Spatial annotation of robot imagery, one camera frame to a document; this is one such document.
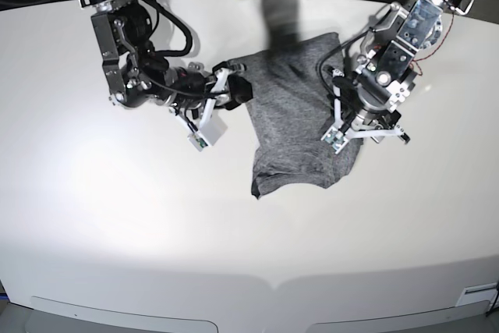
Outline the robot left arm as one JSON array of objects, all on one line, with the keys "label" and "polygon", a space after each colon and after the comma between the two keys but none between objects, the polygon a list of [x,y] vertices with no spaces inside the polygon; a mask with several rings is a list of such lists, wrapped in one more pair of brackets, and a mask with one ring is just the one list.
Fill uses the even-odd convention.
[{"label": "robot left arm", "polygon": [[410,8],[393,2],[375,25],[320,58],[316,72],[333,104],[333,122],[321,139],[335,153],[357,139],[410,141],[398,107],[414,89],[416,56],[442,40],[445,10],[469,12],[472,6],[462,2],[416,0]]}]

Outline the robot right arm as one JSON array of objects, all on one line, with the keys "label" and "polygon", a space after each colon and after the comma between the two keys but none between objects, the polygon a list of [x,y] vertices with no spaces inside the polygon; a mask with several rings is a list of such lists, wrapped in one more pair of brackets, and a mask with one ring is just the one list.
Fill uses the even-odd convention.
[{"label": "robot right arm", "polygon": [[[251,83],[242,77],[241,63],[222,62],[211,72],[196,64],[171,66],[170,58],[188,55],[193,34],[157,0],[79,0],[92,6],[91,17],[102,57],[110,97],[124,108],[148,101],[165,106],[193,134],[199,134],[215,110],[231,111],[253,97]],[[180,50],[157,50],[151,40],[157,22],[147,8],[177,27],[185,38]]]}]

